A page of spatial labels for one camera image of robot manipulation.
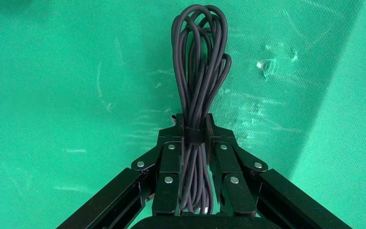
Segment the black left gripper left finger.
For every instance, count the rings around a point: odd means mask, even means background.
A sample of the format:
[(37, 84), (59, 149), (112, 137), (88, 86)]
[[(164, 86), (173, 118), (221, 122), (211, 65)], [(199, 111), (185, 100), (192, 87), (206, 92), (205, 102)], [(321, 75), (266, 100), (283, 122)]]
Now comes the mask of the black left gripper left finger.
[(179, 173), (184, 146), (183, 115), (159, 131), (157, 144), (125, 168), (58, 227), (126, 229), (148, 198), (159, 204), (155, 215), (178, 215)]

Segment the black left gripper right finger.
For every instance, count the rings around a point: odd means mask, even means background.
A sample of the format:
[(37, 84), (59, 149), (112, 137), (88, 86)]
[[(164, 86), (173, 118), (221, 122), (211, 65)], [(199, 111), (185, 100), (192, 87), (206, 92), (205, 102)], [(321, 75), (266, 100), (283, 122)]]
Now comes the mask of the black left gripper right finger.
[(348, 225), (266, 162), (232, 130), (206, 118), (206, 148), (220, 214), (230, 229), (346, 229)]

